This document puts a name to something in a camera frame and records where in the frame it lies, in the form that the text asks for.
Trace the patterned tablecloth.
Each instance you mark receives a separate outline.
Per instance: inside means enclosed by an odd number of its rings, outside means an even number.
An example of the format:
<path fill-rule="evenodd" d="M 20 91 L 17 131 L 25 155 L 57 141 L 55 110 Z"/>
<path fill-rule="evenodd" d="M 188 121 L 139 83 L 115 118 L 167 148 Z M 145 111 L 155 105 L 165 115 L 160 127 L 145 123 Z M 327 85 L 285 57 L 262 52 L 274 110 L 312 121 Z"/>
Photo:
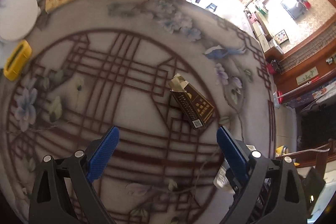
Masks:
<path fill-rule="evenodd" d="M 93 183 L 118 223 L 218 223 L 232 196 L 213 180 L 216 132 L 274 155 L 272 87 L 259 42 L 183 0 L 77 0 L 27 41 L 33 57 L 1 78 L 1 191 L 27 223 L 38 165 L 73 155 L 116 126 L 120 141 Z M 168 86 L 181 74 L 214 106 L 193 129 Z"/>

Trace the white desk lamp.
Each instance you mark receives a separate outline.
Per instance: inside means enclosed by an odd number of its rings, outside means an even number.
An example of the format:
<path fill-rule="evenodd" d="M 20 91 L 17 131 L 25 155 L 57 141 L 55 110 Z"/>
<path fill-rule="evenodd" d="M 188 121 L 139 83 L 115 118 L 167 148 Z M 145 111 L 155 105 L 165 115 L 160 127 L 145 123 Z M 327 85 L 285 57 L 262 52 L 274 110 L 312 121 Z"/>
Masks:
<path fill-rule="evenodd" d="M 17 42 L 25 38 L 40 13 L 37 0 L 1 0 L 1 42 Z"/>

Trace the patterned paper cup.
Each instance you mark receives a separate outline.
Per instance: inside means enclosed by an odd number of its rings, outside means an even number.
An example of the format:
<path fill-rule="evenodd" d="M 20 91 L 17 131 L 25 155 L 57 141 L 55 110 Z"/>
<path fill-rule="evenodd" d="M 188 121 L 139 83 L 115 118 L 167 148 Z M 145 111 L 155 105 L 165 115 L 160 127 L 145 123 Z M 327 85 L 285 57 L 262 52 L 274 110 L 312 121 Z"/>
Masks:
<path fill-rule="evenodd" d="M 232 189 L 232 186 L 230 185 L 228 178 L 226 177 L 226 171 L 227 170 L 225 166 L 221 165 L 213 180 L 213 184 L 222 191 L 234 194 L 235 192 Z"/>

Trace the wall mounted television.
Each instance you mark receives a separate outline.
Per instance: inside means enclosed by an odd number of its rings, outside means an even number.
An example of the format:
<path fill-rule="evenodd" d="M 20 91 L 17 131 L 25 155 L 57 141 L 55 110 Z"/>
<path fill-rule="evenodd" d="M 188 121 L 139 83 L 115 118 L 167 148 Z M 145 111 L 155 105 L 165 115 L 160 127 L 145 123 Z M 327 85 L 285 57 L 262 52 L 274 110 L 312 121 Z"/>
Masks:
<path fill-rule="evenodd" d="M 306 12 L 306 7 L 298 1 L 294 1 L 293 3 L 282 2 L 281 5 L 294 20 Z"/>

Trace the near carved wooden chair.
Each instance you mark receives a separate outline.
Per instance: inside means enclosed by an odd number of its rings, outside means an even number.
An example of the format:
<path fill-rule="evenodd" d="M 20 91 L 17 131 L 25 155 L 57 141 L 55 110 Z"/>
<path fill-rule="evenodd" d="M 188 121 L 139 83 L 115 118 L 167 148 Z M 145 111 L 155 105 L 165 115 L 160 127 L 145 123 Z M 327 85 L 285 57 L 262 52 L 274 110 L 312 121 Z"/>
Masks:
<path fill-rule="evenodd" d="M 296 168 L 314 167 L 323 176 L 327 163 L 335 161 L 335 140 L 329 139 L 327 143 L 319 147 L 288 153 L 284 157 L 286 156 L 295 160 Z"/>

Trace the red floor waste basket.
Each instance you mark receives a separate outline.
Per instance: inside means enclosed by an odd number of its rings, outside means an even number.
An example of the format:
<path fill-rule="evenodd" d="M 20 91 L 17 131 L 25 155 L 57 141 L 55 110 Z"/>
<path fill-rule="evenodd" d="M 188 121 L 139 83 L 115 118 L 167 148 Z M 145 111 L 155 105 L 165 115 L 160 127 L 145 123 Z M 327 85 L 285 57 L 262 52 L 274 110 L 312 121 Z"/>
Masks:
<path fill-rule="evenodd" d="M 266 67 L 271 75 L 275 75 L 276 73 L 281 72 L 279 64 L 276 60 L 271 60 L 269 63 L 267 63 Z"/>

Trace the broom and dustpan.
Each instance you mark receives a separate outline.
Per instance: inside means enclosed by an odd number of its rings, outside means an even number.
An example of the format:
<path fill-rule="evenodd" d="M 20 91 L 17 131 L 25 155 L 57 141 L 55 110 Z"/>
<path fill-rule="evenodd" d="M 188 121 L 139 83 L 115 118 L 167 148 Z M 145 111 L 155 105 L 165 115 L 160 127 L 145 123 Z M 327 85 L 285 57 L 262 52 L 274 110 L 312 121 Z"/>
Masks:
<path fill-rule="evenodd" d="M 295 88 L 295 89 L 293 89 L 293 90 L 291 90 L 289 92 L 286 92 L 286 93 L 282 93 L 279 90 L 275 91 L 273 93 L 273 104 L 274 104 L 274 107 L 275 108 L 279 108 L 280 105 L 283 102 L 284 97 L 287 97 L 287 96 L 289 96 L 289 95 L 291 95 L 291 94 L 293 94 L 293 93 L 295 93 L 295 92 L 297 92 L 297 91 L 299 91 L 299 90 L 301 90 L 301 89 L 303 89 L 303 88 L 311 85 L 312 83 L 315 83 L 318 79 L 319 79 L 318 76 L 314 77 L 313 79 L 309 80 L 308 82 L 306 82 L 306 83 L 300 85 L 299 87 L 297 87 L 297 88 Z"/>

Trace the brown cigarette box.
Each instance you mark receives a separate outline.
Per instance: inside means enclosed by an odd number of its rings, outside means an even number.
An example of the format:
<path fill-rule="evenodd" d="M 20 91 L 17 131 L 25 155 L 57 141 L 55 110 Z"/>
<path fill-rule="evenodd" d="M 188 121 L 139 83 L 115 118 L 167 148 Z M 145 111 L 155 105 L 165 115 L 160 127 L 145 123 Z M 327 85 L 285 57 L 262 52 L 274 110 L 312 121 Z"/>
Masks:
<path fill-rule="evenodd" d="M 207 127 L 215 111 L 211 102 L 179 73 L 169 80 L 168 86 L 193 129 Z"/>

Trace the yellow tape dispenser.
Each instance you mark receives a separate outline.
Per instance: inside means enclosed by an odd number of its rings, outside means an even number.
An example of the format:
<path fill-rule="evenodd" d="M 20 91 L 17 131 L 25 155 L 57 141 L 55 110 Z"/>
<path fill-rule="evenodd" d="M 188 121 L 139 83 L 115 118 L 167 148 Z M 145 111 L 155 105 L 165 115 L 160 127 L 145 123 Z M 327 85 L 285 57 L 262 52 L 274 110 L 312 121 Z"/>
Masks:
<path fill-rule="evenodd" d="M 3 67 L 4 76 L 10 81 L 15 81 L 21 75 L 21 72 L 24 66 L 28 63 L 31 55 L 32 48 L 27 40 L 21 40 Z"/>

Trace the colourful framed picture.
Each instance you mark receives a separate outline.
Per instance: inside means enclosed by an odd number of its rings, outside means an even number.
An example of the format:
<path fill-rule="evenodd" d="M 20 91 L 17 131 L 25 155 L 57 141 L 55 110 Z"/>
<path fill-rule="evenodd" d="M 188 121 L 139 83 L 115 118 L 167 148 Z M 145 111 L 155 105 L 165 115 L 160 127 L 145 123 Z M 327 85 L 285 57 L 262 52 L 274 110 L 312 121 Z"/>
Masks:
<path fill-rule="evenodd" d="M 285 30 L 281 30 L 273 38 L 279 45 L 289 40 L 288 35 L 286 34 Z"/>

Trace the small black stool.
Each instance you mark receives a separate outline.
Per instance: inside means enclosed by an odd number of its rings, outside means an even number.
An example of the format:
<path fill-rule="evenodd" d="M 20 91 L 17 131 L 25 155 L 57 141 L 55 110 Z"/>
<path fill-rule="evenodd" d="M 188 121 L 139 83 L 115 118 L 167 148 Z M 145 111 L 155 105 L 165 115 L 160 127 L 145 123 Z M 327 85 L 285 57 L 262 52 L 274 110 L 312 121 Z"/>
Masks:
<path fill-rule="evenodd" d="M 217 10 L 217 5 L 210 3 L 207 7 L 206 10 L 209 10 L 210 12 L 215 12 Z"/>

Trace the tv cabinet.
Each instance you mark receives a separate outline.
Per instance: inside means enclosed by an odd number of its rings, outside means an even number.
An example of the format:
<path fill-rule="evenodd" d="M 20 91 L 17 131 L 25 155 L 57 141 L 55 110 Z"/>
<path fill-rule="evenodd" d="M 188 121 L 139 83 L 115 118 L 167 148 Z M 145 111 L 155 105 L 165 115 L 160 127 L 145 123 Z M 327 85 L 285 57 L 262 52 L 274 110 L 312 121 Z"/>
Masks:
<path fill-rule="evenodd" d="M 266 59 L 280 60 L 284 54 L 280 45 L 273 38 L 271 32 L 268 30 L 268 22 L 266 17 L 258 10 L 250 10 L 247 7 L 244 13 L 252 28 L 255 38 L 259 41 L 262 51 Z"/>

